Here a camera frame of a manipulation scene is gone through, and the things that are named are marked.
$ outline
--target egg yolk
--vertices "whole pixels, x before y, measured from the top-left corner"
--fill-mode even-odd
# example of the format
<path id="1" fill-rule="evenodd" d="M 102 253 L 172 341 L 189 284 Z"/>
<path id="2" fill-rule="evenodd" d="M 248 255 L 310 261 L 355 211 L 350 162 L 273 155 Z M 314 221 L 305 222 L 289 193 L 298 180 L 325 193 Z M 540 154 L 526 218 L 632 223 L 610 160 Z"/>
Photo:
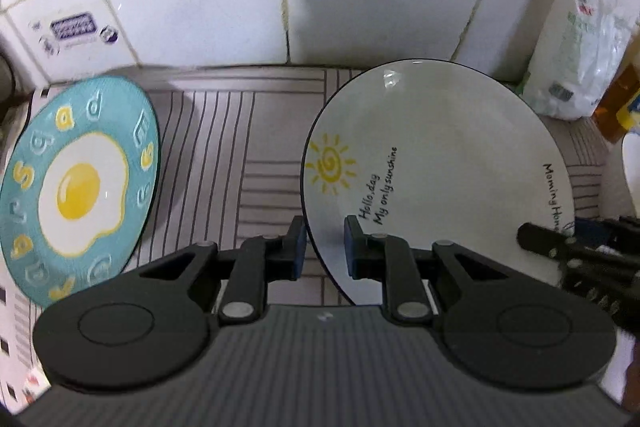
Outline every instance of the egg yolk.
<path id="1" fill-rule="evenodd" d="M 58 187 L 58 209 L 66 219 L 80 219 L 91 210 L 100 193 L 100 176 L 89 163 L 71 167 Z"/>

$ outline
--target ridged gray surface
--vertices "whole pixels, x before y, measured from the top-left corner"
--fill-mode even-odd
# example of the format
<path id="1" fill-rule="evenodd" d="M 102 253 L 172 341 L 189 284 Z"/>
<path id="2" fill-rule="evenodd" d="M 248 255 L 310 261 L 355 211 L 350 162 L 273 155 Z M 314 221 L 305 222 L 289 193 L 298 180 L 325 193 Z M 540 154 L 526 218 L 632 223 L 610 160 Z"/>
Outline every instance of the ridged gray surface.
<path id="1" fill-rule="evenodd" d="M 377 307 L 271 307 L 225 328 L 188 371 L 123 396 L 60 387 L 28 427 L 617 427 L 628 415 L 596 385 L 555 394 L 496 389 L 455 368 L 426 331 Z"/>

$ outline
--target metal pin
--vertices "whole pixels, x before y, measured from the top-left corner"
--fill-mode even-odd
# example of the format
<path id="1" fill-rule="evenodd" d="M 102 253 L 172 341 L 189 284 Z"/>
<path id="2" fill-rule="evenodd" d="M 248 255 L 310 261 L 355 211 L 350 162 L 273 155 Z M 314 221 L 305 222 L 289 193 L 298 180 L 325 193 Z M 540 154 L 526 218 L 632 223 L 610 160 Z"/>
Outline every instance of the metal pin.
<path id="1" fill-rule="evenodd" d="M 403 302 L 398 306 L 398 313 L 406 319 L 421 319 L 426 317 L 431 310 L 422 302 Z"/>
<path id="2" fill-rule="evenodd" d="M 233 301 L 222 308 L 223 315 L 230 319 L 244 319 L 254 312 L 254 307 L 248 302 Z"/>

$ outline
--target teal plate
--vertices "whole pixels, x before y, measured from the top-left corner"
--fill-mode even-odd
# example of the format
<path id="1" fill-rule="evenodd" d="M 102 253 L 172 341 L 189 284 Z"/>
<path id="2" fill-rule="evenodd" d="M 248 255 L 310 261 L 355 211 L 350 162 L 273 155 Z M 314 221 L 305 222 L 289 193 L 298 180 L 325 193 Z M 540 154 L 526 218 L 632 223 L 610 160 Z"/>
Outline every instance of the teal plate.
<path id="1" fill-rule="evenodd" d="M 0 247 L 25 295 L 46 307 L 121 272 L 158 156 L 154 109 L 125 78 L 74 84 L 33 118 L 0 189 Z"/>

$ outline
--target sun drawing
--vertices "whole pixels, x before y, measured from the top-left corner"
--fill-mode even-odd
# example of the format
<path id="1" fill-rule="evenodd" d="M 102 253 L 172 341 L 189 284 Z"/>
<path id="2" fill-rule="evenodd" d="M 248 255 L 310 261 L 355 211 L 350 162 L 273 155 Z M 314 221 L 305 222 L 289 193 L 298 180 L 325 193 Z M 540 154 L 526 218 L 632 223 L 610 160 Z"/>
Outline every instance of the sun drawing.
<path id="1" fill-rule="evenodd" d="M 346 157 L 348 150 L 348 146 L 340 145 L 340 135 L 338 134 L 333 139 L 330 139 L 326 133 L 323 134 L 322 150 L 313 140 L 309 141 L 307 158 L 309 155 L 315 155 L 316 158 L 305 163 L 305 169 L 315 171 L 316 174 L 311 178 L 311 183 L 322 181 L 323 194 L 331 189 L 335 195 L 338 195 L 338 186 L 351 187 L 349 178 L 356 177 L 356 173 L 351 170 L 356 165 L 356 160 Z"/>

